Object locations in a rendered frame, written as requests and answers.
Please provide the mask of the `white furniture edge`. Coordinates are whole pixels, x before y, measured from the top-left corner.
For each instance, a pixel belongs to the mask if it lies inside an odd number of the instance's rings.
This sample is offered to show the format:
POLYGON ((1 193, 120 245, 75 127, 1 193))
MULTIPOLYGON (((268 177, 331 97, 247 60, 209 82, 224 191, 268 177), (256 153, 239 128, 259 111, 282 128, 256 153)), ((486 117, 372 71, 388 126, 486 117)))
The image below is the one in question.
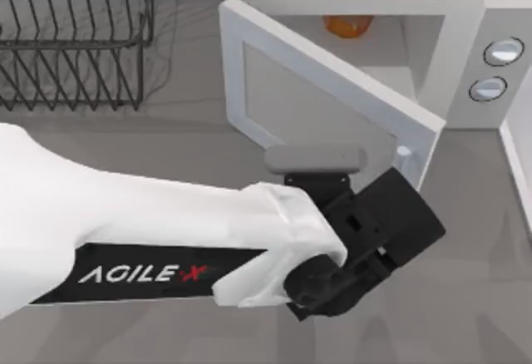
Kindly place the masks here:
POLYGON ((506 155, 516 194, 520 202, 525 219, 528 235, 532 238, 532 188, 525 174, 525 168, 520 160, 517 145, 512 136, 507 121, 503 121, 499 128, 500 140, 506 155))

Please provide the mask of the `pale microwave door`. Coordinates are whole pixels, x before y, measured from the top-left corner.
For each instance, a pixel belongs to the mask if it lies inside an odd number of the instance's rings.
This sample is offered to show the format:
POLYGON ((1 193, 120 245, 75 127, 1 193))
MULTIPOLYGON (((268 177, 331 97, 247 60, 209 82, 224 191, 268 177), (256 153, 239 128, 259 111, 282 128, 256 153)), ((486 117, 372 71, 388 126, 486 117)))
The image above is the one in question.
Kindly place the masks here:
POLYGON ((423 184, 445 121, 241 0, 219 5, 229 123, 263 148, 350 148, 365 186, 394 167, 423 184))

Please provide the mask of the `small round microwave knob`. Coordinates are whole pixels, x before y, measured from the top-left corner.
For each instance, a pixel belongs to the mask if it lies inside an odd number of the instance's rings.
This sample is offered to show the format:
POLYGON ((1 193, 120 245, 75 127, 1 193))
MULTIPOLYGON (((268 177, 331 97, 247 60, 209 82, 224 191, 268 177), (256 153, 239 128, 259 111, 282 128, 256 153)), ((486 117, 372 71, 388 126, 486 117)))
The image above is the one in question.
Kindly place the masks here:
POLYGON ((469 88, 469 97, 477 102, 494 101, 502 97, 508 84, 500 76, 493 76, 475 81, 469 88))

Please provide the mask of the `large round microwave knob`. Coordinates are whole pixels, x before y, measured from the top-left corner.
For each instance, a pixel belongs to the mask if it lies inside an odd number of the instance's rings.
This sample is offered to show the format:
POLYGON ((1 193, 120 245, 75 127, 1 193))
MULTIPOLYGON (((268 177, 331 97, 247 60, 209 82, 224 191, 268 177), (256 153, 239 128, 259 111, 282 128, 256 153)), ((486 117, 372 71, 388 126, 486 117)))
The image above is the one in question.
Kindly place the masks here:
POLYGON ((523 55, 524 43, 517 37, 492 42, 483 53, 484 62, 493 67, 507 66, 523 55))

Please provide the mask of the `orange item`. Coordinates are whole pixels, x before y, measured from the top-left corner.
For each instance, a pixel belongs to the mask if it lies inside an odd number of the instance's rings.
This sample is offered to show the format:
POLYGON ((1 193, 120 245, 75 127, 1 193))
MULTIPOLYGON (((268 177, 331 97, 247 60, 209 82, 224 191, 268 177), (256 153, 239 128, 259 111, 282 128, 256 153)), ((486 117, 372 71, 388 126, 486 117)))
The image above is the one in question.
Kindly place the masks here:
POLYGON ((333 35, 354 39, 361 37, 371 26, 372 15, 325 15, 323 22, 325 28, 333 35))

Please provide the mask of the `pale microwave oven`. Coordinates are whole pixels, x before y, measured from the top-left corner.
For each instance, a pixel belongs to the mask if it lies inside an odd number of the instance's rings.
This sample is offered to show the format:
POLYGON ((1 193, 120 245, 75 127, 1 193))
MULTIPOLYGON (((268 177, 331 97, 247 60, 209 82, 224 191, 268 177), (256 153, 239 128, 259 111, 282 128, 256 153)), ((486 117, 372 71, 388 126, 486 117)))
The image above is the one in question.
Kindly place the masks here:
POLYGON ((532 66, 532 0, 241 0, 446 119, 452 129, 491 129, 503 122, 532 66), (369 29, 344 39, 325 15, 372 15, 369 29), (484 50, 519 38, 519 60, 493 67, 484 50), (503 77, 505 94, 473 101, 470 86, 503 77))

